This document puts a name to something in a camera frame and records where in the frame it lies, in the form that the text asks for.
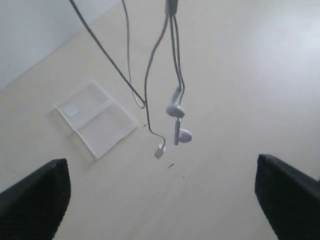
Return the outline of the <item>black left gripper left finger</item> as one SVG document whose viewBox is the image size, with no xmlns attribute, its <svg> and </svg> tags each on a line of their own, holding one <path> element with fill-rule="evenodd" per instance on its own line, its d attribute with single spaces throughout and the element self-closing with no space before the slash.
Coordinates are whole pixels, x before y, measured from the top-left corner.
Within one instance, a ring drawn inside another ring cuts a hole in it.
<svg viewBox="0 0 320 240">
<path fill-rule="evenodd" d="M 0 194 L 2 240 L 52 240 L 71 199 L 65 158 L 44 164 Z"/>
</svg>

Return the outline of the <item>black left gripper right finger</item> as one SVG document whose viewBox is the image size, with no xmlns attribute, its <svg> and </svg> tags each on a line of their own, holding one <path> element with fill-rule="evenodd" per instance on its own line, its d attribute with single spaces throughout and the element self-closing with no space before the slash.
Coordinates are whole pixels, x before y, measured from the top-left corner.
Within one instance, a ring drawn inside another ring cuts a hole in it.
<svg viewBox="0 0 320 240">
<path fill-rule="evenodd" d="M 254 192 L 279 240 L 320 238 L 320 183 L 270 155 L 257 158 Z"/>
</svg>

